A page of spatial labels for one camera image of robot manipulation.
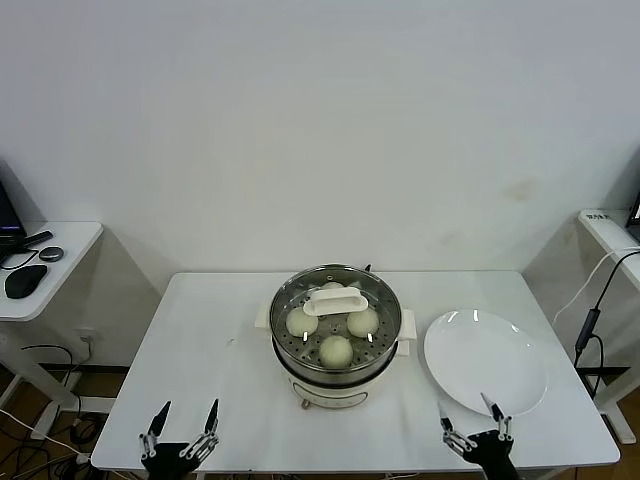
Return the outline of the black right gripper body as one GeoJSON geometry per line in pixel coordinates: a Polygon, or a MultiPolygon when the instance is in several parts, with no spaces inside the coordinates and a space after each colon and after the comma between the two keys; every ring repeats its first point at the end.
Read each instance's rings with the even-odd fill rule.
{"type": "Polygon", "coordinates": [[[462,458],[479,465],[487,480],[518,480],[518,472],[510,459],[512,440],[501,438],[497,430],[489,430],[468,437],[474,443],[462,458]]]}

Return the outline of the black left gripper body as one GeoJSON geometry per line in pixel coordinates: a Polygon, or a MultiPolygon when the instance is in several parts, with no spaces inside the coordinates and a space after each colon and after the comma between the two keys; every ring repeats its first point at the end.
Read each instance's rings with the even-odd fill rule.
{"type": "Polygon", "coordinates": [[[184,479],[196,470],[200,461],[195,455],[190,459],[186,455],[180,456],[180,452],[187,446],[186,442],[159,443],[156,445],[154,456],[143,454],[141,463],[148,473],[148,478],[150,480],[184,479]]]}

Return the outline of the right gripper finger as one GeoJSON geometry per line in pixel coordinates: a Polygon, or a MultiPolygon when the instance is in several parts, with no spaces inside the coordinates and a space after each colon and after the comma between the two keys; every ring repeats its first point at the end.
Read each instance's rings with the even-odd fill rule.
{"type": "Polygon", "coordinates": [[[491,400],[485,393],[480,393],[482,400],[488,408],[491,417],[497,423],[498,426],[498,439],[511,441],[513,439],[511,433],[512,417],[503,413],[499,405],[491,400]]]}
{"type": "Polygon", "coordinates": [[[454,453],[465,453],[469,450],[469,444],[466,437],[457,432],[453,424],[445,412],[442,404],[437,403],[439,411],[439,421],[443,430],[442,440],[454,453]]]}

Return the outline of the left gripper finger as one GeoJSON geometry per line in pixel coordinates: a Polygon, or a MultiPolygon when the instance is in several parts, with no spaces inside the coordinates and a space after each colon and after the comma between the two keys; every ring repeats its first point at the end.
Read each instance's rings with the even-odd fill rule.
{"type": "Polygon", "coordinates": [[[207,458],[219,443],[217,436],[219,399],[216,398],[205,422],[204,431],[180,451],[180,458],[207,458]]]}
{"type": "Polygon", "coordinates": [[[158,438],[166,423],[166,419],[171,407],[171,402],[167,401],[161,410],[153,417],[146,433],[139,435],[141,457],[151,458],[156,455],[156,445],[158,438]]]}

